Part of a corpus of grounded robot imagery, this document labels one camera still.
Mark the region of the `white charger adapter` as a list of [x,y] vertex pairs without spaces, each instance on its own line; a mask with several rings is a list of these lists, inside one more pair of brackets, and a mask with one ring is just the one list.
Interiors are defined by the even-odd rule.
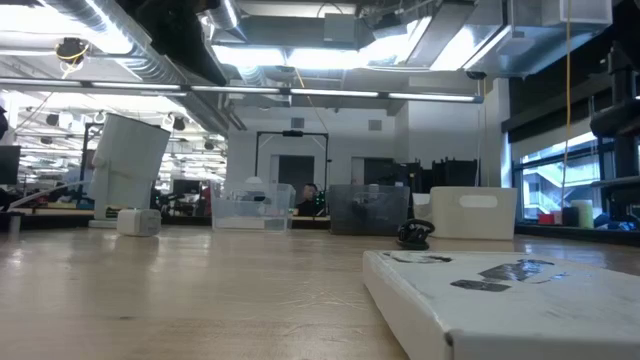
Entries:
[[161,213],[155,209],[124,209],[118,213],[116,230],[134,237],[151,237],[161,230]]

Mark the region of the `large white product box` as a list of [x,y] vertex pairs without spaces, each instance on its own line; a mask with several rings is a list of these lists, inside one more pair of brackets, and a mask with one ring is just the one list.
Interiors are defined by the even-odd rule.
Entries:
[[367,251],[410,360],[640,360],[640,277],[506,252]]

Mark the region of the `grey translucent plastic bin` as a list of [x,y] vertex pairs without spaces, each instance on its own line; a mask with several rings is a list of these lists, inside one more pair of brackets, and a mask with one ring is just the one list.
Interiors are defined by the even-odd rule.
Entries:
[[387,185],[331,185],[330,232],[335,235],[396,236],[408,219],[410,189]]

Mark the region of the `clear plastic bin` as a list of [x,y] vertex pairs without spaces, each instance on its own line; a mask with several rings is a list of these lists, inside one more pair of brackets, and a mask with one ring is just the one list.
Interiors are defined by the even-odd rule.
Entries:
[[212,228],[215,217],[261,217],[263,232],[291,229],[296,191],[289,184],[224,183],[211,193]]

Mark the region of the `white plastic bin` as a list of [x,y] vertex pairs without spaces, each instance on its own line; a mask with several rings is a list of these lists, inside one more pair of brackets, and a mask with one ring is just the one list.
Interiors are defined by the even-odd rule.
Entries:
[[517,190],[501,187],[433,187],[412,195],[414,217],[432,223],[444,239],[512,240]]

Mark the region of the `person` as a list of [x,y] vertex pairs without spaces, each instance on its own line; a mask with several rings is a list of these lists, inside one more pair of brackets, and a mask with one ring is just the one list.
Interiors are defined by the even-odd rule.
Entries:
[[303,188],[303,200],[296,206],[295,214],[302,217],[315,217],[322,210],[317,199],[318,188],[315,184],[307,183]]

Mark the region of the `white cylindrical container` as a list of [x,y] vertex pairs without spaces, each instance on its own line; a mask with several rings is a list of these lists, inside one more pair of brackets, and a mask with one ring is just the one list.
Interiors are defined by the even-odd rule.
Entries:
[[107,114],[95,150],[88,197],[94,201],[91,227],[114,228],[110,209],[148,209],[170,132],[160,126]]

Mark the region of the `long ceiling light bar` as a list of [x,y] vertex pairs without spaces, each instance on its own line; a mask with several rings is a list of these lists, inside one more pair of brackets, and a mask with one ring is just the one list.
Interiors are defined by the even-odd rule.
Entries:
[[283,95],[304,97],[338,97],[394,101],[422,101],[481,104],[483,96],[445,93],[406,93],[356,90],[332,90],[287,87],[247,87],[188,84],[158,84],[139,82],[112,82],[91,80],[63,80],[40,78],[0,77],[0,87],[6,89],[32,89],[35,91],[62,91],[88,93],[134,92],[160,96],[185,96],[187,93],[220,93],[242,95]]

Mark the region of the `yellow-green cylinder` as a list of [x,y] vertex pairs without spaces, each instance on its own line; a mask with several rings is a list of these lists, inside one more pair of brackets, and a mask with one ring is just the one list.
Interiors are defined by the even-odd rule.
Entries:
[[572,200],[571,206],[578,211],[578,226],[593,229],[593,202],[591,200]]

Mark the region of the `black monitor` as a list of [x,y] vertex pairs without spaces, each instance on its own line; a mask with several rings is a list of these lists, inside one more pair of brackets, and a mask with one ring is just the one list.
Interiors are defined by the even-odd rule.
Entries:
[[17,184],[20,154],[20,146],[0,145],[0,185]]

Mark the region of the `black frame stand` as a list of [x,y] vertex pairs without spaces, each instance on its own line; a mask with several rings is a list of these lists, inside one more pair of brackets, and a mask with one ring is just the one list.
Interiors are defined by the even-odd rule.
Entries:
[[329,139],[330,136],[328,133],[317,133],[317,132],[303,132],[301,130],[282,130],[282,131],[257,131],[256,132],[256,137],[255,137],[255,158],[254,158],[254,176],[258,176],[258,170],[259,170],[259,163],[260,163],[260,159],[259,159],[259,153],[260,153],[260,149],[262,145],[266,145],[266,143],[268,141],[265,141],[264,143],[262,143],[260,141],[260,138],[262,135],[278,135],[278,136],[282,136],[282,137],[291,137],[291,138],[302,138],[302,137],[316,137],[316,136],[320,136],[323,137],[325,140],[325,145],[321,146],[324,149],[324,156],[325,156],[325,160],[324,160],[324,184],[323,187],[326,189],[327,186],[329,185],[329,163],[332,161],[329,158]]

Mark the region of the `silver ventilation duct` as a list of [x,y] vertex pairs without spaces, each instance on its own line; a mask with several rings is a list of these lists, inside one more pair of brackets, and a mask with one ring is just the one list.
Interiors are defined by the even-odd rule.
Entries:
[[[141,79],[140,85],[177,85],[183,90],[187,78],[166,56],[152,46],[151,38],[115,0],[37,0],[73,21],[85,25],[108,40],[115,40],[131,49],[124,55],[124,67]],[[208,104],[201,95],[188,91],[177,101],[206,131],[226,136],[229,126],[240,129],[224,112]]]

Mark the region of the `black aluminium table frame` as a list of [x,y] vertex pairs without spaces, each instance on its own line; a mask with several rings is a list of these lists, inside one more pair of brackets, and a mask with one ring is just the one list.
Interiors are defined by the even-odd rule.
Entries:
[[[613,43],[609,54],[609,72],[613,105],[637,99],[633,64],[619,41]],[[613,185],[609,194],[612,216],[617,221],[640,221],[633,213],[633,206],[640,204],[639,158],[636,136],[614,137],[615,179],[620,185]]]

